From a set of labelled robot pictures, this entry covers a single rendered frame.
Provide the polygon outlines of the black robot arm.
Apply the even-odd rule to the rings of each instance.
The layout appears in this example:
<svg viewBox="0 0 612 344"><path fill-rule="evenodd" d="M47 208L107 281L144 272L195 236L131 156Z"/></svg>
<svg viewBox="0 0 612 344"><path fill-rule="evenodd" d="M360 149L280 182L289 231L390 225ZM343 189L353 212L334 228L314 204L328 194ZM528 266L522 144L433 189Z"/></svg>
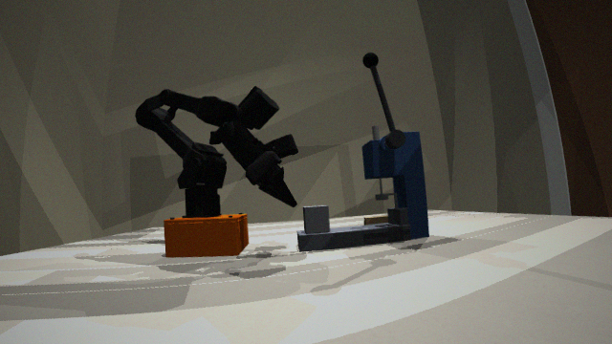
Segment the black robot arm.
<svg viewBox="0 0 612 344"><path fill-rule="evenodd" d="M170 107L167 111L160 108ZM183 160L177 182L186 189L186 215L182 218L208 218L222 215L220 195L227 162L213 146L193 142L171 121L177 109L186 110L201 121L220 127L210 132L209 144L221 144L233 153L244 140L253 137L248 130L260 130L279 110L275 101L254 86L238 105L214 96L191 97L165 89L145 100L136 110L137 123L158 134ZM248 129L247 129L247 128ZM261 142L261 141L260 141ZM260 143L262 152L274 151L280 158L298 153L292 134Z"/></svg>

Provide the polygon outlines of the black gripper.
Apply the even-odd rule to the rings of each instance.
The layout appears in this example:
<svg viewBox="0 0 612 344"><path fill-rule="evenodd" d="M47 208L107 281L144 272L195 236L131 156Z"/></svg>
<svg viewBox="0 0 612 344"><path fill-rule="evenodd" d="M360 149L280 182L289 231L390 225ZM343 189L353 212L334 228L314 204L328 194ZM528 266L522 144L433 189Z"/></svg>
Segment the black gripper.
<svg viewBox="0 0 612 344"><path fill-rule="evenodd" d="M260 140L250 137L233 151L234 159L246 170L246 177L258 189L291 207L297 205L295 198L284 182L284 168L274 151L262 152ZM277 164L278 163L278 164Z"/></svg>

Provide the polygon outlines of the blue arbor press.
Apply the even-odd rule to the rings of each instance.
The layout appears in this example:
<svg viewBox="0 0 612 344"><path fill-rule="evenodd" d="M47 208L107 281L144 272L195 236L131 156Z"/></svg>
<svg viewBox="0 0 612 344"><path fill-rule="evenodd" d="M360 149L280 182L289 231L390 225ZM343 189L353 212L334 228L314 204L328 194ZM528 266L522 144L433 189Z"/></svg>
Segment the blue arbor press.
<svg viewBox="0 0 612 344"><path fill-rule="evenodd" d="M376 82L389 133L380 139L379 126L372 126L374 140L362 146L364 179L379 179L381 194L394 195L395 208L387 209L388 223L330 228L331 232L306 234L297 231L299 251L314 251L388 244L429 237L425 170L420 132L396 130L377 71L378 56L363 58ZM394 193L383 193L382 179L392 178Z"/></svg>

